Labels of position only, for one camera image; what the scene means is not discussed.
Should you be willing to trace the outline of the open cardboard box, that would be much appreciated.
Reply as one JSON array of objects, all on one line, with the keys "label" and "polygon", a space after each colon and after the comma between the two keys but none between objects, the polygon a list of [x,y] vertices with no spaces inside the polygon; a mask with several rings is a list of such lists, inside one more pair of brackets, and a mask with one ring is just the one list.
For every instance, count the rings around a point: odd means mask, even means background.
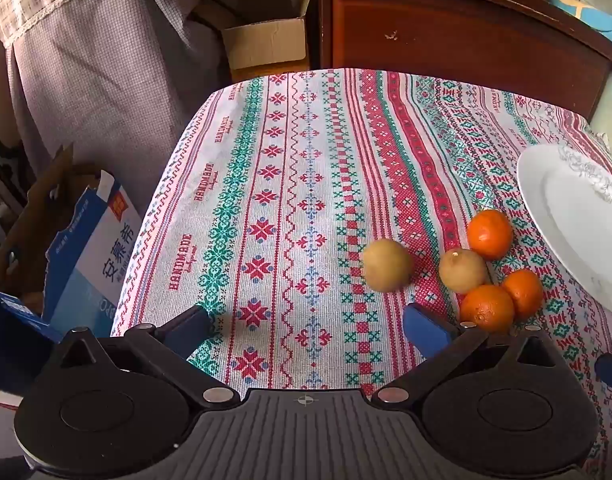
[{"label": "open cardboard box", "polygon": [[201,0],[192,16],[218,33],[230,78],[301,72],[317,62],[310,44],[317,37],[317,0],[238,0],[230,8],[220,0]]}]

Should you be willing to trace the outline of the blue cushion cover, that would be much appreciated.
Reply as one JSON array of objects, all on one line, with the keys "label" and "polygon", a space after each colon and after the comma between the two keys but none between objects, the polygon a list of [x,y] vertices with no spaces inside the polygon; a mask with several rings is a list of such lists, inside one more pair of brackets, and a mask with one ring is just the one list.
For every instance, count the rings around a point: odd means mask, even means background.
[{"label": "blue cushion cover", "polygon": [[612,42],[612,0],[549,0]]}]

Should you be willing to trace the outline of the patterned tablecloth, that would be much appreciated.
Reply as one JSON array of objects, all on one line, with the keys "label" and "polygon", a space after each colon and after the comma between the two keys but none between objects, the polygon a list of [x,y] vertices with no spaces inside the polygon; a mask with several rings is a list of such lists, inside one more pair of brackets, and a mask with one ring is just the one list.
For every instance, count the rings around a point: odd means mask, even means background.
[{"label": "patterned tablecloth", "polygon": [[[215,333],[190,361],[236,390],[372,393],[422,360],[402,331],[406,304],[456,317],[440,256],[466,246],[474,214],[496,209],[513,244],[492,279],[540,277],[536,323],[598,415],[587,471],[612,479],[612,389],[594,374],[612,352],[612,313],[550,252],[523,204],[516,163],[538,143],[565,144],[612,174],[612,154],[583,117],[474,84],[343,68],[216,91],[144,215],[113,333],[199,306]],[[364,280],[361,254],[380,238],[412,259],[396,292]]]}]

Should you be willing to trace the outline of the brown kiwi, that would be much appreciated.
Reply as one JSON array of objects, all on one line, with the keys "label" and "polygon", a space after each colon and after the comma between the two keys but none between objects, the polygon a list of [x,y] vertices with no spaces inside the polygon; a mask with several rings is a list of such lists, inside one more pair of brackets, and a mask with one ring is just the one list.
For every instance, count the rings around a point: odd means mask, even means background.
[{"label": "brown kiwi", "polygon": [[396,292],[412,278],[413,263],[407,249],[389,238],[371,242],[361,254],[366,284],[375,292]]},{"label": "brown kiwi", "polygon": [[470,249],[454,248],[445,252],[440,258],[438,274],[448,289],[460,295],[488,283],[484,259]]}]

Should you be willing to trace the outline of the dark wooden cabinet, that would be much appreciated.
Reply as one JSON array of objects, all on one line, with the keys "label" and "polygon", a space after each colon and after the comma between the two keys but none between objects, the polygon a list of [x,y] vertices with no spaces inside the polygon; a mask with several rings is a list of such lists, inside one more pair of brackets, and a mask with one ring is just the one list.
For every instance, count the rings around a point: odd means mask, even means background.
[{"label": "dark wooden cabinet", "polygon": [[470,82],[594,116],[612,42],[547,0],[319,0],[322,68]]}]

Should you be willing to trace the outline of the blue white milk carton box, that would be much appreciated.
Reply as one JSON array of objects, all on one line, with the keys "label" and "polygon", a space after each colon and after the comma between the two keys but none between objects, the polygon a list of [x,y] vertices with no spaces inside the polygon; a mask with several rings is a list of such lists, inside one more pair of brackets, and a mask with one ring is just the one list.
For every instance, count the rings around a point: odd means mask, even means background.
[{"label": "blue white milk carton box", "polygon": [[141,218],[112,174],[44,177],[0,248],[0,393],[24,396],[72,328],[111,331]]}]

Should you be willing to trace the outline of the orange mandarin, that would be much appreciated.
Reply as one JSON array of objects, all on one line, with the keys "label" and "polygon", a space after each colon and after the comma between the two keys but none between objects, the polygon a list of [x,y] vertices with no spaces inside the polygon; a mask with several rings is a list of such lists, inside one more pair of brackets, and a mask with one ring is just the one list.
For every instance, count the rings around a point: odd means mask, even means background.
[{"label": "orange mandarin", "polygon": [[513,231],[509,219],[500,211],[486,209],[476,214],[466,229],[470,249],[487,261],[504,258],[509,252]]},{"label": "orange mandarin", "polygon": [[489,333],[507,333],[514,322],[512,298],[500,286],[475,287],[461,301],[460,321],[472,322]]},{"label": "orange mandarin", "polygon": [[516,322],[524,322],[536,314],[544,302],[544,289],[538,275],[530,269],[517,270],[507,275],[501,287],[514,304]]}]

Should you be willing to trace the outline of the white oval plate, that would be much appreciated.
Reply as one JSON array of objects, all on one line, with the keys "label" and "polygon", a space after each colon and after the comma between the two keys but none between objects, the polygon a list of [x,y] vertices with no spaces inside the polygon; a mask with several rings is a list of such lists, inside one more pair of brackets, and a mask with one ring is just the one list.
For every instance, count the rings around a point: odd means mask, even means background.
[{"label": "white oval plate", "polygon": [[612,312],[612,174],[567,146],[538,144],[520,155],[516,178],[556,258]]}]

